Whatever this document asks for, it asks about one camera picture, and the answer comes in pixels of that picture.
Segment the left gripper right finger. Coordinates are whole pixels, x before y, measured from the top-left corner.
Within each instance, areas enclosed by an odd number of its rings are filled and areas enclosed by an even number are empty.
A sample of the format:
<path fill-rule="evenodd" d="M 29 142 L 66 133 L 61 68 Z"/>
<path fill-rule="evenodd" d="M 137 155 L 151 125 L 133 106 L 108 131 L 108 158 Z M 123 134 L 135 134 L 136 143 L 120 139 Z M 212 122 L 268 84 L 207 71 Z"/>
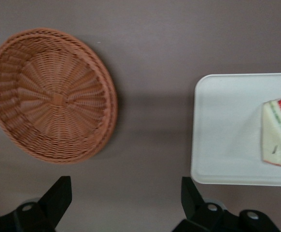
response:
<path fill-rule="evenodd" d="M 205 202 L 190 177 L 181 182 L 181 203 L 186 218 L 174 232 L 225 232 L 223 227 L 224 209 L 212 202 Z"/>

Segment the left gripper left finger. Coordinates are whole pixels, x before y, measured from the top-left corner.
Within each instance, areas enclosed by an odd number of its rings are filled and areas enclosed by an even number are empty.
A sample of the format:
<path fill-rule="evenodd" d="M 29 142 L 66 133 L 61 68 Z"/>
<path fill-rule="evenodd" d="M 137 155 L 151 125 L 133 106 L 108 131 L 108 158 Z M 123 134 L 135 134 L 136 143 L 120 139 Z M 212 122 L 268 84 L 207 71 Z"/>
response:
<path fill-rule="evenodd" d="M 71 178 L 62 176 L 37 202 L 27 202 L 14 210 L 16 230 L 54 232 L 71 201 Z"/>

